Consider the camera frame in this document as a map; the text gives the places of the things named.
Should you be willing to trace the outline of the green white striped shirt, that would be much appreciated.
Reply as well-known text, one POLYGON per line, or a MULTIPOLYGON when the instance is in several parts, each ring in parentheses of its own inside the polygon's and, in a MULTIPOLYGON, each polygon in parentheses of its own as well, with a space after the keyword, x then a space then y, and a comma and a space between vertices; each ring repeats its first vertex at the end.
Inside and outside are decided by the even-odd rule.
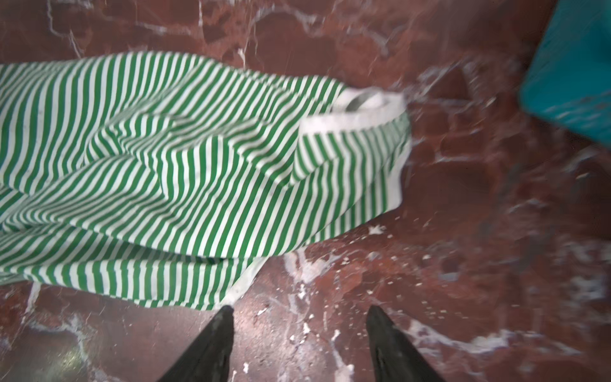
POLYGON ((1 281, 213 310, 402 201, 404 96, 136 52, 1 67, 1 281))

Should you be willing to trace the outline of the teal plastic laundry basket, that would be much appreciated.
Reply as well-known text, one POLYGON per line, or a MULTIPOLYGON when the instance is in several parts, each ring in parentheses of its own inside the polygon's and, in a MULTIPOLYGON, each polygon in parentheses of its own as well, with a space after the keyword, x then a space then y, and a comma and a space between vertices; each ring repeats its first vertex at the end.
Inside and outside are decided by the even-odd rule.
POLYGON ((519 91, 528 114, 610 148, 610 2, 557 2, 519 91))

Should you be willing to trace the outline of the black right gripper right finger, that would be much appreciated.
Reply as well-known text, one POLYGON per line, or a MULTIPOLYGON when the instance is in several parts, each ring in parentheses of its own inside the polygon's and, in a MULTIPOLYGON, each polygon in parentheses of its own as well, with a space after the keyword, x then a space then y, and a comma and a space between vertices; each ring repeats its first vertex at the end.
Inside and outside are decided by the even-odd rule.
POLYGON ((444 382, 381 307, 369 308, 366 329, 377 382, 444 382))

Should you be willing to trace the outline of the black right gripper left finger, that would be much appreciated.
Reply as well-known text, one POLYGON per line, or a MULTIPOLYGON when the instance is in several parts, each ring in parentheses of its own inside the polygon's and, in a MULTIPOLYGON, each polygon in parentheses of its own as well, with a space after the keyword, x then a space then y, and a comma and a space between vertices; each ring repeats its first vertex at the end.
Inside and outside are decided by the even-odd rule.
POLYGON ((235 335, 233 314, 234 310, 230 306, 220 308, 158 381, 229 381, 235 335))

